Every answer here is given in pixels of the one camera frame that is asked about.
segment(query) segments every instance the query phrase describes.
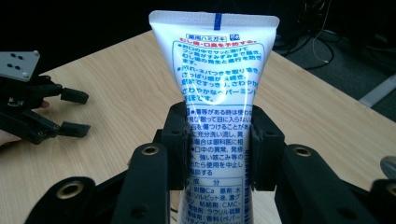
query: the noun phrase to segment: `table surface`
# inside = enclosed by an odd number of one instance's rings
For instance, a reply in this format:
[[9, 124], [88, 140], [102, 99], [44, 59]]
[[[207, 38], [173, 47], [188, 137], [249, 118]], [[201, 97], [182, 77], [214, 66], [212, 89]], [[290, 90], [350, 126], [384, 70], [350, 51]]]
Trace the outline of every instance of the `table surface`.
[[[46, 75], [85, 91], [85, 105], [50, 97], [35, 112], [62, 124], [89, 124], [83, 138], [20, 141], [0, 151], [0, 223], [23, 223], [58, 181], [82, 175], [100, 184], [125, 171], [134, 149], [149, 143], [171, 105], [183, 100], [151, 31], [95, 52]], [[380, 160], [396, 155], [396, 123], [272, 52], [254, 104], [286, 135], [315, 149], [345, 181], [370, 189], [385, 178]], [[273, 192], [253, 193], [256, 223], [280, 223]]]

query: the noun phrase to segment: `blue stripe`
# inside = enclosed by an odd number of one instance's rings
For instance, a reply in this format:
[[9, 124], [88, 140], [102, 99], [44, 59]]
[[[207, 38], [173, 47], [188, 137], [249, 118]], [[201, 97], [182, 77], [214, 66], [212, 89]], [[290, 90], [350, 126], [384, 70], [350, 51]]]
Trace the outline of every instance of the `blue stripe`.
[[221, 13], [216, 13], [214, 30], [220, 30], [221, 26]]

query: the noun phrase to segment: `finger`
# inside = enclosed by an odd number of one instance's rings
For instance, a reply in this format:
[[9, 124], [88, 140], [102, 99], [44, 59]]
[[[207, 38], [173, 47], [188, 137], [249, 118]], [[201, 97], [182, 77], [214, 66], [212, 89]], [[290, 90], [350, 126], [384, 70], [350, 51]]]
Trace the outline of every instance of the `finger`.
[[9, 143], [9, 142], [15, 142], [21, 140], [18, 136], [12, 134], [12, 133], [7, 133], [3, 130], [0, 130], [0, 146], [3, 144]]
[[43, 101], [43, 102], [41, 103], [41, 107], [42, 107], [42, 108], [47, 108], [47, 107], [49, 107], [49, 106], [50, 106], [50, 103], [47, 102], [47, 101]]

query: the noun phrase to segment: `white toothpaste tube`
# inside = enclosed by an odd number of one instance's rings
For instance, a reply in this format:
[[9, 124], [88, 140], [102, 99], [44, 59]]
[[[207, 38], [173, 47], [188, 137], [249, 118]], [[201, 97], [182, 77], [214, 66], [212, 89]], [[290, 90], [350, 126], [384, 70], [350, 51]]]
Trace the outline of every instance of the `white toothpaste tube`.
[[162, 10], [148, 18], [192, 132], [177, 223], [253, 223], [249, 128], [279, 19]]

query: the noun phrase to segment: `black plastic part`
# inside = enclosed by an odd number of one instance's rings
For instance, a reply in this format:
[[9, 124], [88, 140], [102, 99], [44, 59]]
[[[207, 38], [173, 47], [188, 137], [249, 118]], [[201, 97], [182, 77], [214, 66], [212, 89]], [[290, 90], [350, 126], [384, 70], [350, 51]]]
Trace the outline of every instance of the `black plastic part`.
[[169, 223], [167, 161], [162, 144], [145, 144], [134, 151], [111, 223]]
[[61, 95], [61, 100], [85, 105], [88, 101], [89, 95], [84, 91], [76, 91], [64, 88]]
[[87, 208], [95, 183], [88, 177], [69, 177], [54, 186], [36, 204], [25, 224], [80, 224], [91, 218]]
[[376, 180], [370, 189], [367, 207], [380, 223], [396, 220], [396, 179]]
[[169, 189], [181, 190], [186, 186], [190, 151], [190, 126], [186, 121], [184, 102], [172, 105], [161, 132], [161, 143], [169, 154]]
[[24, 127], [20, 129], [21, 126], [19, 125], [20, 127], [11, 133], [35, 145], [39, 145], [48, 138], [55, 137], [59, 131], [58, 124], [29, 109], [13, 115], [13, 118], [17, 118], [18, 123], [23, 124]]
[[289, 145], [281, 163], [276, 206], [282, 223], [377, 223], [314, 149]]
[[76, 124], [64, 121], [58, 132], [59, 135], [69, 136], [69, 137], [84, 137], [87, 135], [88, 130], [91, 128], [90, 125], [86, 124]]
[[253, 106], [250, 126], [251, 187], [271, 190], [276, 187], [277, 170], [285, 146], [285, 135], [258, 106]]
[[20, 138], [26, 138], [30, 132], [29, 124], [24, 122], [23, 116], [15, 114], [4, 109], [3, 105], [0, 109], [0, 129], [13, 133]]
[[[73, 181], [74, 177], [61, 181], [37, 203], [27, 224], [37, 223], [33, 222], [37, 220], [42, 224], [64, 223], [64, 220], [72, 224], [169, 223], [170, 187], [182, 188], [180, 178], [187, 175], [178, 174], [178, 178], [172, 178], [170, 175], [174, 173], [170, 170], [178, 168], [182, 172], [188, 163], [181, 161], [187, 159], [184, 156], [170, 157], [167, 146], [162, 143], [169, 144], [167, 138], [182, 142], [189, 138], [181, 137], [177, 132], [163, 135], [164, 130], [166, 133], [183, 130], [183, 134], [189, 135], [186, 127], [178, 125], [185, 122], [185, 107], [183, 103], [176, 105], [168, 115], [175, 116], [169, 122], [176, 125], [164, 125], [163, 130], [157, 130], [153, 143], [138, 147], [127, 171], [95, 189], [92, 185], [85, 188], [91, 193], [85, 198], [79, 195], [73, 204], [56, 201], [56, 195], [49, 193], [59, 189], [62, 183]], [[371, 191], [360, 189], [339, 179], [314, 149], [286, 146], [283, 133], [256, 106], [252, 124], [254, 188], [268, 190], [276, 186], [275, 202], [282, 223], [389, 223], [394, 220], [396, 180], [376, 180]], [[184, 153], [187, 151], [185, 143], [169, 146], [180, 147], [173, 153]], [[170, 179], [177, 183], [169, 184]], [[69, 211], [76, 215], [74, 219]]]
[[56, 84], [31, 86], [28, 91], [30, 97], [25, 102], [26, 106], [31, 109], [39, 108], [45, 97], [57, 96], [62, 90], [62, 86]]
[[27, 93], [27, 83], [7, 77], [0, 77], [0, 97], [8, 100], [9, 97], [22, 99]]

